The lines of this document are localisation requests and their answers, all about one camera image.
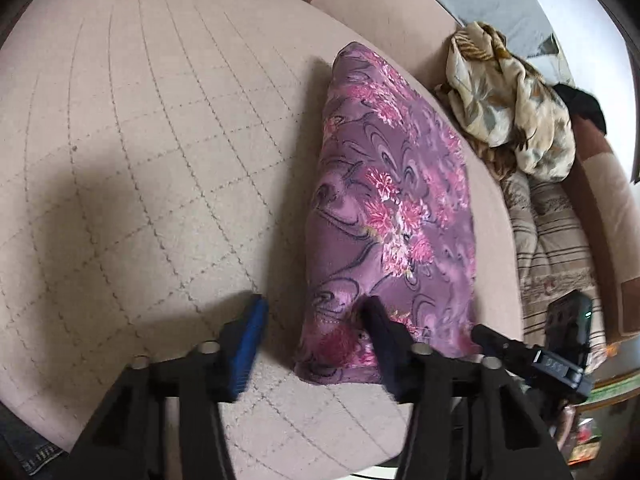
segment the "crumpled scarf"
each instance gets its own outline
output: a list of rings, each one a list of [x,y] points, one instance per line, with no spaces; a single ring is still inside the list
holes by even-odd
[[[545,181],[567,176],[575,158],[569,111],[535,68],[506,49],[503,34],[481,22],[456,32],[447,81],[436,93],[494,178],[516,168]]]

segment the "striped fabric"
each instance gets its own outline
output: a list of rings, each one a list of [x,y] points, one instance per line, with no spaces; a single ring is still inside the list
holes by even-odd
[[[521,171],[503,181],[502,192],[516,245],[524,341],[543,345],[549,303],[577,288],[593,300],[588,369],[595,370],[606,359],[602,306],[589,243],[570,200],[559,184]]]

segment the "metal screw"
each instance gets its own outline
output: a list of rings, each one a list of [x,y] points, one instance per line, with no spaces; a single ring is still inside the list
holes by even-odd
[[[431,355],[433,349],[427,343],[414,343],[411,345],[411,352],[418,355]]]
[[[144,370],[149,366],[150,359],[146,355],[136,355],[131,361],[131,368],[134,370]]]
[[[201,354],[215,354],[220,350],[220,343],[217,341],[205,341],[198,345],[198,352]]]
[[[502,367],[502,361],[497,357],[485,356],[482,358],[482,364],[489,370],[497,370]]]

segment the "folded purple fabric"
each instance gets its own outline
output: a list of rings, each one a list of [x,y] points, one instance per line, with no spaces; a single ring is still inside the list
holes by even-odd
[[[474,353],[476,247],[458,134],[359,43],[335,59],[322,119],[296,373],[380,382],[358,310],[366,296],[379,296],[416,341],[446,356]]]

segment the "brown sofa armrest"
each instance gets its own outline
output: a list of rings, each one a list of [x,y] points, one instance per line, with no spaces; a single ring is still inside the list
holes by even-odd
[[[458,23],[436,0],[305,0],[384,50],[428,89],[446,81]]]
[[[562,186],[589,240],[607,342],[640,333],[640,208],[609,143],[572,116],[574,166]]]

